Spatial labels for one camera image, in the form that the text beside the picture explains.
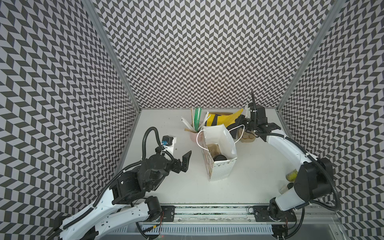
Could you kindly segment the white patterned gift bag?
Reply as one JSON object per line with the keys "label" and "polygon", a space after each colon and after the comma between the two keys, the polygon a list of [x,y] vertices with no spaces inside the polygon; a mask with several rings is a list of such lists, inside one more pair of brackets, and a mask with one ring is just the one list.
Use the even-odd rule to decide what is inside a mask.
{"label": "white patterned gift bag", "polygon": [[196,143],[202,150],[209,181],[226,179],[237,159],[236,144],[239,141],[232,133],[243,130],[244,125],[228,130],[225,125],[203,127],[197,133]]}

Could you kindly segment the black takeout coffee cup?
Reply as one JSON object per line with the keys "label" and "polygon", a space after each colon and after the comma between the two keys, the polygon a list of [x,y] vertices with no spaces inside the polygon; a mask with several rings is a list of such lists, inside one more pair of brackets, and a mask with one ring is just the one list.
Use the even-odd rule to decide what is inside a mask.
{"label": "black takeout coffee cup", "polygon": [[224,155],[217,155],[213,158],[214,162],[226,161],[227,157]]}

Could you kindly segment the yellow paper napkin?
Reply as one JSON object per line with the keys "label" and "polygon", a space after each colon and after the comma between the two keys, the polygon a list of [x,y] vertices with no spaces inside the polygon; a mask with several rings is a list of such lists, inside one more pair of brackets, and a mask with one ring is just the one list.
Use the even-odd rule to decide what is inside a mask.
{"label": "yellow paper napkin", "polygon": [[205,126],[219,126],[224,125],[227,129],[230,126],[238,125],[238,118],[242,115],[243,109],[238,110],[235,113],[209,113],[208,120]]}

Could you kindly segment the brown pulp cup carrier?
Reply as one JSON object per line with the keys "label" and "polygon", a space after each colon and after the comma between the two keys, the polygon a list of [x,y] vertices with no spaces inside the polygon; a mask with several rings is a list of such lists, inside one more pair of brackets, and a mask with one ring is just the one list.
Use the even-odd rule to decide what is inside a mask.
{"label": "brown pulp cup carrier", "polygon": [[221,150],[218,144],[208,144],[207,149],[210,155],[212,156],[212,158],[221,154]]}

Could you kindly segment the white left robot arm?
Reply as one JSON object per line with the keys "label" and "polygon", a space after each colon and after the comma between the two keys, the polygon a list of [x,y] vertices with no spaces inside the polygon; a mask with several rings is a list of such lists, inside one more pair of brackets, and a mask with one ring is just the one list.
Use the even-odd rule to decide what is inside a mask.
{"label": "white left robot arm", "polygon": [[97,198],[78,213],[55,220],[50,240],[100,240],[108,233],[130,224],[155,221],[164,216],[155,191],[171,173],[187,172],[192,152],[182,159],[173,156],[177,139],[160,138],[150,127],[142,140],[142,159],[124,167],[102,188]]}

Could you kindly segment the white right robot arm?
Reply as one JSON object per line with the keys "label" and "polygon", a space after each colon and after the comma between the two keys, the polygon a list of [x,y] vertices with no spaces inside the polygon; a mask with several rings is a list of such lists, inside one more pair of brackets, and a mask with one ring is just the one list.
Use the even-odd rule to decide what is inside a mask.
{"label": "white right robot arm", "polygon": [[271,214],[300,209],[309,204],[337,212],[341,200],[334,182],[333,165],[327,158],[318,158],[288,137],[275,123],[270,123],[263,106],[256,104],[255,95],[246,107],[247,115],[237,122],[246,133],[261,138],[282,153],[297,170],[294,186],[270,201]]}

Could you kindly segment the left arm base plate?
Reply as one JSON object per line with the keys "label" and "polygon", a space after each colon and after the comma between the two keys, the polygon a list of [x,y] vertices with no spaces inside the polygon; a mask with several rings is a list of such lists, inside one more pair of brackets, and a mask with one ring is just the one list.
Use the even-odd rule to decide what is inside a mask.
{"label": "left arm base plate", "polygon": [[157,219],[157,222],[160,222],[161,220],[166,223],[173,222],[175,219],[176,206],[162,205],[161,208],[162,211]]}

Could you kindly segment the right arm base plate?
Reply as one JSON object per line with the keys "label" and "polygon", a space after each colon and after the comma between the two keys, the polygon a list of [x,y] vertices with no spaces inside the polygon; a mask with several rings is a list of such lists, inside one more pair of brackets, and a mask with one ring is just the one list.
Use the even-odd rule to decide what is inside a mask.
{"label": "right arm base plate", "polygon": [[250,212],[254,215],[256,222],[293,223],[297,221],[293,210],[281,211],[278,207],[268,205],[252,206]]}

